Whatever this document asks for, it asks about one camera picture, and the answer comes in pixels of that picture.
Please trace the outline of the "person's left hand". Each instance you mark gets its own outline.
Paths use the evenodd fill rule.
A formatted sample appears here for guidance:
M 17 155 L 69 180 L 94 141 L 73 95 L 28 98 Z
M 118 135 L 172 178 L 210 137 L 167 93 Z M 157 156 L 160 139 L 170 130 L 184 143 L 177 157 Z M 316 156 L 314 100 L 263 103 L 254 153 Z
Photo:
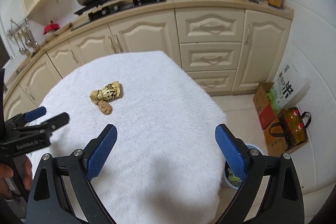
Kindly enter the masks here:
M 25 156 L 24 159 L 24 161 L 19 160 L 17 169 L 19 174 L 21 174 L 25 189 L 30 190 L 33 183 L 32 163 L 27 156 Z M 1 196 L 7 200 L 12 199 L 13 195 L 7 183 L 5 182 L 5 178 L 12 178 L 13 175 L 13 170 L 9 166 L 1 163 Z

